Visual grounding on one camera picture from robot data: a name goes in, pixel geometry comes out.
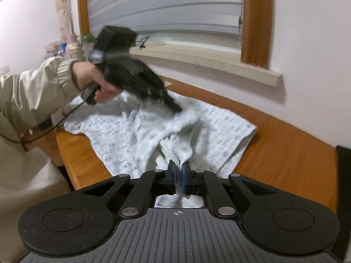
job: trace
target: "beige jacket sleeve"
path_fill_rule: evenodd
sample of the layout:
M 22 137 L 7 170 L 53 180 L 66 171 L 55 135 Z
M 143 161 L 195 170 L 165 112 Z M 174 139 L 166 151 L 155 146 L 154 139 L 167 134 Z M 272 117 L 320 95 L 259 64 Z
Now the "beige jacket sleeve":
M 0 77 L 0 112 L 18 132 L 40 124 L 79 95 L 71 63 L 52 57 L 38 70 Z

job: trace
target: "white wall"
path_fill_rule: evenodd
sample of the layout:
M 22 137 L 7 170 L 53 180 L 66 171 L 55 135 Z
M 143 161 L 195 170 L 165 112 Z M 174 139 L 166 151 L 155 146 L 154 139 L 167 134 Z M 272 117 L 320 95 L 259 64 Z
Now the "white wall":
M 351 147 L 351 0 L 275 0 L 271 88 L 161 59 L 157 73 L 257 108 L 332 144 Z
M 0 68 L 35 69 L 45 47 L 60 40 L 54 0 L 0 0 Z

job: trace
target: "metal screw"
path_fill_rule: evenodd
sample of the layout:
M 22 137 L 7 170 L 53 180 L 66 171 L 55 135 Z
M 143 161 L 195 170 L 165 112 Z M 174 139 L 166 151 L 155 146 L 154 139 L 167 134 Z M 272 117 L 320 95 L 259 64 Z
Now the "metal screw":
M 139 210 L 137 208 L 124 208 L 122 210 L 122 213 L 125 216 L 135 216 L 138 212 L 139 212 Z
M 223 216 L 230 216 L 235 213 L 235 209 L 231 208 L 230 206 L 223 206 L 218 209 L 218 212 Z
M 89 61 L 94 64 L 99 64 L 104 61 L 104 53 L 100 50 L 94 49 L 90 54 Z

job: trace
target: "patterned towel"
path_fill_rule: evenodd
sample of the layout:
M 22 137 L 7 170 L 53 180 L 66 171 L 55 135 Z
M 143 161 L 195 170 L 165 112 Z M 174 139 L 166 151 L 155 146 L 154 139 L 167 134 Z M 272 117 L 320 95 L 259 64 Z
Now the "patterned towel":
M 167 169 L 169 160 L 179 167 L 189 160 L 193 170 L 211 170 L 227 178 L 256 127 L 228 110 L 169 94 L 183 108 L 175 116 L 157 102 L 140 102 L 123 92 L 107 104 L 82 105 L 67 118 L 64 128 L 73 134 L 85 134 L 113 176 L 128 173 L 139 178 L 148 170 Z M 65 112 L 81 101 L 77 97 Z M 156 206 L 174 208 L 197 204 L 201 206 L 202 199 L 196 196 L 190 200 L 182 195 L 161 196 L 156 201 Z

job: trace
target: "window blind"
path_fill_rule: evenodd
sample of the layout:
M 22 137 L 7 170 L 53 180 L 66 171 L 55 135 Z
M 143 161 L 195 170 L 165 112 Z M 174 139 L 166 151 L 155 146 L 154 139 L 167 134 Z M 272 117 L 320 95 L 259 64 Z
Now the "window blind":
M 104 25 L 137 32 L 238 33 L 242 0 L 87 0 L 91 33 Z

